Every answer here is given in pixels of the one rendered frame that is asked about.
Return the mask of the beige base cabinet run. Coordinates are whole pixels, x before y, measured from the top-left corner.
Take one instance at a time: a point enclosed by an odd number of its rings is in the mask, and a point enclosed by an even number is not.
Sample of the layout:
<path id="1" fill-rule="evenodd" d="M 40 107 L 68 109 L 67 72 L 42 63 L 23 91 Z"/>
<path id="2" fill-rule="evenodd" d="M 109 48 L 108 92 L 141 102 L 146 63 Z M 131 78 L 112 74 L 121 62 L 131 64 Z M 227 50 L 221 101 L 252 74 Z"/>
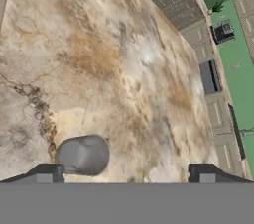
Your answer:
<path id="1" fill-rule="evenodd" d="M 228 108 L 228 103 L 232 105 L 232 101 L 209 24 L 205 19 L 202 19 L 182 29 L 181 34 L 195 50 L 199 64 L 215 60 L 222 90 L 209 95 L 205 94 L 205 100 L 219 167 L 225 172 L 244 177 L 244 168 Z"/>

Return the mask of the dark grey dishwasher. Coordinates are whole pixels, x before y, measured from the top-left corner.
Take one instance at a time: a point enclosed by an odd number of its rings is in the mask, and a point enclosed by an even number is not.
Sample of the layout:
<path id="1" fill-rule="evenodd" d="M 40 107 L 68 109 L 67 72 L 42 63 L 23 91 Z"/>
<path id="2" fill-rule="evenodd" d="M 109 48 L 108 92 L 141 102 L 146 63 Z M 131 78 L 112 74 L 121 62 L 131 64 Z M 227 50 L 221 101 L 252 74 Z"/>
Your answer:
<path id="1" fill-rule="evenodd" d="M 199 65 L 201 80 L 206 95 L 220 92 L 222 86 L 219 80 L 215 60 L 209 60 Z"/>

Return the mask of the black coffee machine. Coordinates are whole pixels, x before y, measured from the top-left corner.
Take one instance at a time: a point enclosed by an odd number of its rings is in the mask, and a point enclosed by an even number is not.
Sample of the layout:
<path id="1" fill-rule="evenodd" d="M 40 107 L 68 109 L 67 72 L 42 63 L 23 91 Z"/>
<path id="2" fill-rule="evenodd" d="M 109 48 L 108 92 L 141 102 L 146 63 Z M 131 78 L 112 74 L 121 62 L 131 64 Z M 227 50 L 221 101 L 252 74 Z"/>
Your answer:
<path id="1" fill-rule="evenodd" d="M 216 27 L 210 26 L 210 31 L 217 45 L 235 39 L 234 29 L 229 20 L 221 21 Z"/>

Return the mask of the beige wall cabinet run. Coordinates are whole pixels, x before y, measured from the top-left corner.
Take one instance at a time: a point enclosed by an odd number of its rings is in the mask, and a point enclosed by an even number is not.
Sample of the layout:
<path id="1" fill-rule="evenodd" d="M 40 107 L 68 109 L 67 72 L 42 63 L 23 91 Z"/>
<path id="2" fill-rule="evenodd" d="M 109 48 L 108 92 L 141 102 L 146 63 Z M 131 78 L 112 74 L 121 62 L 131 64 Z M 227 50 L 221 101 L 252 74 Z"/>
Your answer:
<path id="1" fill-rule="evenodd" d="M 233 3 L 254 64 L 254 0 L 233 0 Z"/>

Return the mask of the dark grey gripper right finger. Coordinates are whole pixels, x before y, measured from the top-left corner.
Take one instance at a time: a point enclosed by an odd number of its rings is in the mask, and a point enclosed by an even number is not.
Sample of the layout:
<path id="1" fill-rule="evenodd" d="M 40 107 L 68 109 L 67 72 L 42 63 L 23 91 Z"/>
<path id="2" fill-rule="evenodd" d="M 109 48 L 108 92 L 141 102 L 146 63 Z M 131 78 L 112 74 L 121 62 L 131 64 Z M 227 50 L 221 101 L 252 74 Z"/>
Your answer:
<path id="1" fill-rule="evenodd" d="M 189 164 L 188 172 L 191 183 L 251 183 L 251 180 L 224 172 L 214 164 Z"/>

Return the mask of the grey drawer cabinet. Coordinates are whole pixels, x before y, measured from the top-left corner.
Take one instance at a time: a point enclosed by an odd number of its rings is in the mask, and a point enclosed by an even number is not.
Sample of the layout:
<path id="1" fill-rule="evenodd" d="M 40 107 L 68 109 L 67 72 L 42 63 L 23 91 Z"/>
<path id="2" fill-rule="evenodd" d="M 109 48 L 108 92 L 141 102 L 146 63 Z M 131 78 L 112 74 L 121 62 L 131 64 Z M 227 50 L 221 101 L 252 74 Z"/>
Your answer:
<path id="1" fill-rule="evenodd" d="M 196 0 L 152 0 L 177 30 L 204 18 Z"/>

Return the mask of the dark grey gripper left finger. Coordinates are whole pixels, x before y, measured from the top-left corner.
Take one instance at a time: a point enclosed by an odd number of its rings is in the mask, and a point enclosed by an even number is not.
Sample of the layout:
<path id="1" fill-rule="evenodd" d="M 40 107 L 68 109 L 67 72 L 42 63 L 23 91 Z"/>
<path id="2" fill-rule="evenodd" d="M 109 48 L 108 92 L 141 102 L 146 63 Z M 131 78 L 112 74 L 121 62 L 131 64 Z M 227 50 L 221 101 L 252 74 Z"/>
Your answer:
<path id="1" fill-rule="evenodd" d="M 26 173 L 1 180 L 1 183 L 64 183 L 63 173 L 63 165 L 39 164 Z"/>

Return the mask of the green potted plant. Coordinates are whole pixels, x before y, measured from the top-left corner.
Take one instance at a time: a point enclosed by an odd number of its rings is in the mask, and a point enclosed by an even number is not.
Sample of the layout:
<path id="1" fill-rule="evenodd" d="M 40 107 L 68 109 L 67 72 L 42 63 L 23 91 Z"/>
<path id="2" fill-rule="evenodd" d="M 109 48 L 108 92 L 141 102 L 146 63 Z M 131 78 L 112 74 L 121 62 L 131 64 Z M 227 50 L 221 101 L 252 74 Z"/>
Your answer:
<path id="1" fill-rule="evenodd" d="M 220 2 L 216 2 L 212 8 L 209 10 L 209 13 L 212 14 L 212 13 L 219 13 L 223 8 L 223 2 L 220 1 Z"/>

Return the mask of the grey bowl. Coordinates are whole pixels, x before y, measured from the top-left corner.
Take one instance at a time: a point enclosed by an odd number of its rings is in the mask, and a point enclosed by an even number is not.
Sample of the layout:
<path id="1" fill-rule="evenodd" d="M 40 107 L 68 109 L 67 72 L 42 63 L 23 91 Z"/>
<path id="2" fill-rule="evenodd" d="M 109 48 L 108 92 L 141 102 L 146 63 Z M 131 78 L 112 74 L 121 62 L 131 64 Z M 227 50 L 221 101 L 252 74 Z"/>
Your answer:
<path id="1" fill-rule="evenodd" d="M 63 165 L 66 174 L 97 176 L 107 167 L 110 152 L 105 139 L 86 135 L 61 142 L 56 149 L 55 162 Z"/>

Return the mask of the black hob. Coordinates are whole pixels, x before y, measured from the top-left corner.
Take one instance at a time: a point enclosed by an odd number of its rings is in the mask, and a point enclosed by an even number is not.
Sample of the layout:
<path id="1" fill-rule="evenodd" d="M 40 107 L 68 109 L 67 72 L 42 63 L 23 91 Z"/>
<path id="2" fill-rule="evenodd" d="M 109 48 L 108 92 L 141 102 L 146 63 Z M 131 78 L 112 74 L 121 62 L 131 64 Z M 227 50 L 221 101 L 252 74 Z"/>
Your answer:
<path id="1" fill-rule="evenodd" d="M 235 136 L 236 136 L 240 157 L 241 157 L 241 160 L 245 160 L 246 159 L 246 154 L 245 154 L 241 134 L 240 134 L 240 131 L 239 131 L 237 119 L 236 119 L 236 116 L 235 116 L 234 107 L 231 104 L 228 103 L 228 108 L 229 108 L 230 116 L 231 116 L 232 123 L 233 123 L 233 129 L 234 129 L 234 133 L 235 133 Z"/>

